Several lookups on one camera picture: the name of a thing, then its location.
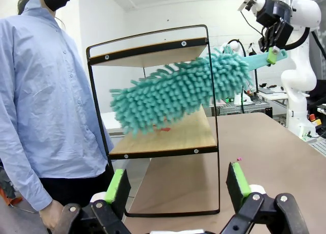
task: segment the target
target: person's hand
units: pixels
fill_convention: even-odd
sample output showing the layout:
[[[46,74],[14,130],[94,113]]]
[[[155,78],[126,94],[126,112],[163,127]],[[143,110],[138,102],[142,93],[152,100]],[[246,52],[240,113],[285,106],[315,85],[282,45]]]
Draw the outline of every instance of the person's hand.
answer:
[[[46,228],[54,230],[60,219],[63,206],[58,201],[52,200],[50,205],[39,211],[43,224]]]

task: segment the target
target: black pants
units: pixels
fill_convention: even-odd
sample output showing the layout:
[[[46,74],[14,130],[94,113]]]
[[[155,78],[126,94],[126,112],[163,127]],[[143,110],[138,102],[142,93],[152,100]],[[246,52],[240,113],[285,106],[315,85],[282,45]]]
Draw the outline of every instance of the black pants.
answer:
[[[83,208],[90,203],[94,194],[107,191],[112,177],[113,175],[107,166],[103,174],[94,178],[40,178],[40,180],[48,194],[63,206],[76,203]]]

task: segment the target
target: blue button-up shirt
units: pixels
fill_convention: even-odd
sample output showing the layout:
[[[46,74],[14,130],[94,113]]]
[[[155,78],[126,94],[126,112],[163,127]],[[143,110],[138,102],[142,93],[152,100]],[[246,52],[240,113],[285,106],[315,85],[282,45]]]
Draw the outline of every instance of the blue button-up shirt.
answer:
[[[39,0],[0,20],[0,158],[37,211],[52,201],[39,178],[90,178],[107,164],[76,45]]]

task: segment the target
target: shirt collar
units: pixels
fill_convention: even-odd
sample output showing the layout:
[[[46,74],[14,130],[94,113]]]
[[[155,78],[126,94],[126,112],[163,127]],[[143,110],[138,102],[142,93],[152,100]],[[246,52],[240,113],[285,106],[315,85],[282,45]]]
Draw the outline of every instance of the shirt collar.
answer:
[[[50,21],[52,24],[55,25],[55,27],[59,28],[58,23],[53,18],[53,16],[49,13],[49,11],[46,8],[43,8],[41,6],[40,0],[29,0],[28,3],[25,6],[24,12],[22,15],[29,15],[39,18],[44,18],[48,21]]]

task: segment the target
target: dark hair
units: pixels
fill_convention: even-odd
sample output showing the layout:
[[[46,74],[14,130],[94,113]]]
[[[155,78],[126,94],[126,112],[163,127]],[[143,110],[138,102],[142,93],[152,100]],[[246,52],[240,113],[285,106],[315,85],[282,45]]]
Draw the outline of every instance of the dark hair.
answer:
[[[29,2],[29,0],[19,0],[18,1],[18,15],[21,15],[24,12],[26,4]]]

